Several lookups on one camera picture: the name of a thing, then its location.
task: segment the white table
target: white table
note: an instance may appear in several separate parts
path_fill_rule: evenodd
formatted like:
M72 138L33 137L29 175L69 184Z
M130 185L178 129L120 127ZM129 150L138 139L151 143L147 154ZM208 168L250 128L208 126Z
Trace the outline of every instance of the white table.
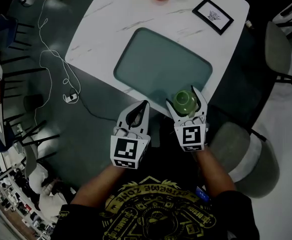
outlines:
M244 0L211 0L234 22L219 35L192 13L203 0L93 0L71 41L66 61L170 116L168 110L115 79L114 68L136 29L145 27L193 51L213 72L202 94L209 102L231 60L249 10Z

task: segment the gray floor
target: gray floor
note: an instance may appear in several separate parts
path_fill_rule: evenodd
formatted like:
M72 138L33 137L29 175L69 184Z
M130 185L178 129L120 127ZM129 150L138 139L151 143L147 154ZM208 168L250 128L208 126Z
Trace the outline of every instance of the gray floor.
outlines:
M46 44L57 50L64 58L73 38L73 35L83 15L93 0L47 0L43 9L41 24L48 18L41 35ZM29 51L6 49L3 51L2 60L13 57L31 55L31 59L24 59L4 65L5 72L39 68L41 51L45 50L40 42L38 17L44 0L36 0L32 7L24 8L17 0L14 0L8 15L16 17L19 22L35 25L34 29L21 27L20 30L28 32L27 36L17 34L20 41L29 42L32 47ZM58 153L47 159L55 173L67 183L75 187L98 174L110 163L110 138L115 122L101 120L93 117L84 108L81 101L76 104L67 104L63 100L63 94L69 94L71 88L63 84L66 73L60 59L45 52L42 56L42 65L48 67L52 76L52 92L49 102L37 110L36 119L39 123L47 120L46 127L40 132L43 134L60 134L60 138L49 141L44 153L49 154L55 150ZM135 102L133 98L124 94L108 84L94 78L87 73L72 67L81 84L81 98L92 113L99 116L117 120L120 112ZM77 86L76 79L70 74L70 80ZM50 78L47 71L32 73L15 77L15 79L28 80L25 83L23 93L41 93L44 100L48 98L50 90ZM22 112L23 100L10 98L4 101L5 118ZM151 111L150 129L152 143L156 146L158 123L160 117L154 110ZM34 125L33 114L28 114L27 126Z

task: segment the white shirt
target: white shirt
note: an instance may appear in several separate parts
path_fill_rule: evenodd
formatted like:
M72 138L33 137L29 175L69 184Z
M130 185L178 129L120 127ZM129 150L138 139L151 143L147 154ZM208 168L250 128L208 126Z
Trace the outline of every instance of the white shirt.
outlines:
M54 184L49 184L47 187L43 187L39 197L39 209L42 214L53 223L57 223L61 208L63 205L67 205L65 197L62 193L56 193L50 195Z
M42 183L48 177L48 171L39 163L36 169L29 175L29 186L36 194L42 192Z

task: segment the t-shirt sleeve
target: t-shirt sleeve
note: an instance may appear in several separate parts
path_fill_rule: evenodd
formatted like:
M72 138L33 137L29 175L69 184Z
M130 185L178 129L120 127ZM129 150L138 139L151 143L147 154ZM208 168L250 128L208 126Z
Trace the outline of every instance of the t-shirt sleeve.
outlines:
M99 210L78 204L66 204L60 209L51 240L87 239L101 234Z
M213 200L214 214L221 224L239 240L259 240L252 201L237 191L226 191Z

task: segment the white floor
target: white floor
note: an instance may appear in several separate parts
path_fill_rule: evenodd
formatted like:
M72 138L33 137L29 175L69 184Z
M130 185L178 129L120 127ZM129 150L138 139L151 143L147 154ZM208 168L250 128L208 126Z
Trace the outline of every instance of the white floor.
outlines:
M260 239L292 240L292 85L275 84L253 128L271 142L280 167L275 189L252 200Z

